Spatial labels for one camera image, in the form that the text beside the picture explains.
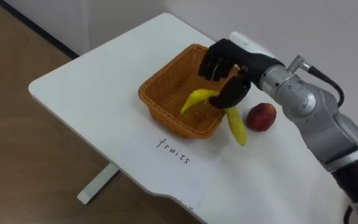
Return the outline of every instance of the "white paper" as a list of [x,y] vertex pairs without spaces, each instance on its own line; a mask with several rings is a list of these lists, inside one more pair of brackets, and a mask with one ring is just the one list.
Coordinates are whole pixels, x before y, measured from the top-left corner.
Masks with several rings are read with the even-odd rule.
[[135,133],[119,153],[158,184],[164,194],[192,209],[198,206],[215,176],[221,148],[211,139],[182,139],[149,126]]

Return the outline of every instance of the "banana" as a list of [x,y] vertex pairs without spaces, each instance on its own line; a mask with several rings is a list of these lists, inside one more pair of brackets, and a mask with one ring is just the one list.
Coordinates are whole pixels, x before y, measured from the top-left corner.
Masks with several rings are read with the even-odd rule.
[[195,90],[187,98],[185,105],[180,110],[180,113],[183,114],[191,106],[194,106],[197,103],[206,101],[210,96],[218,96],[218,95],[219,95],[219,92],[217,92],[215,90],[204,90],[204,89]]
[[245,146],[247,141],[247,130],[236,107],[233,106],[232,108],[226,109],[226,116],[234,138],[240,146]]
[[[189,95],[185,105],[180,110],[183,114],[188,108],[198,103],[206,101],[210,96],[218,96],[219,92],[214,90],[195,90]],[[227,121],[229,122],[231,133],[233,134],[236,141],[240,146],[244,146],[247,141],[247,131],[244,123],[242,122],[241,116],[236,107],[225,109],[227,115]]]

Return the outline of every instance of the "white table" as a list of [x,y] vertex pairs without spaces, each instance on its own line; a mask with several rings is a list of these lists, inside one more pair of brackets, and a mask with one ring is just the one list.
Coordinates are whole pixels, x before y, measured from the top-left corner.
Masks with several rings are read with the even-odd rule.
[[[111,161],[79,194],[82,202],[118,167],[146,191],[159,194],[158,183],[134,172],[136,164],[116,159],[116,149],[140,126],[151,125],[138,87],[193,43],[213,41],[161,14],[31,83],[29,91],[39,103]],[[280,108],[255,87],[239,107],[260,102]],[[227,134],[226,122],[216,132]],[[225,146],[215,179],[189,212],[206,223],[341,223],[346,196],[281,110],[269,131],[249,132],[248,139],[246,147],[234,141]]]

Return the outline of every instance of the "basket rim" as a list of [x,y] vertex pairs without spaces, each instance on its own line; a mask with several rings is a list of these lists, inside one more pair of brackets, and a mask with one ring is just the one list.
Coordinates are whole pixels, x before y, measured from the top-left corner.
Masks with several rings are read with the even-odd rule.
[[177,60],[183,58],[189,51],[191,51],[193,49],[196,49],[196,48],[207,49],[207,47],[202,46],[200,44],[191,44],[191,45],[189,45],[185,50],[183,50],[173,60],[171,60],[163,68],[161,68],[159,71],[157,71],[155,74],[153,74],[149,79],[147,79],[145,82],[143,82],[143,84],[140,86],[140,88],[138,90],[138,96],[147,105],[147,107],[150,108],[151,106],[153,106],[157,110],[161,111],[164,114],[164,116],[169,117],[176,124],[179,124],[181,128],[185,128],[188,131],[191,131],[193,134],[196,134],[199,138],[205,138],[205,137],[209,137],[210,135],[212,135],[212,131],[214,131],[216,129],[216,127],[221,123],[221,120],[222,120],[222,118],[223,118],[223,116],[225,114],[224,110],[222,110],[222,113],[221,113],[220,117],[215,119],[215,121],[210,126],[208,126],[208,128],[205,131],[198,131],[197,129],[188,127],[187,125],[185,125],[184,123],[182,123],[181,121],[176,119],[176,117],[174,117],[174,115],[172,115],[171,113],[169,113],[165,109],[161,108],[161,106],[156,104],[152,99],[150,99],[145,94],[145,92],[147,91],[147,89],[149,87],[149,83],[152,80],[155,80],[158,77],[160,77],[161,75],[163,75],[166,70],[168,70],[170,67],[172,67],[173,63],[175,63]]

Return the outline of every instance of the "woven basket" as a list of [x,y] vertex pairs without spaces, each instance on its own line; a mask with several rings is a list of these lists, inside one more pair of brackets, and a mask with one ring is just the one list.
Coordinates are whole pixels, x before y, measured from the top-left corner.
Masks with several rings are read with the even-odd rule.
[[201,45],[190,45],[139,88],[139,98],[149,107],[151,116],[183,138],[209,138],[224,116],[223,110],[208,103],[194,105],[180,114],[188,95],[194,90],[221,91],[228,80],[212,82],[198,76],[206,51],[207,48]]

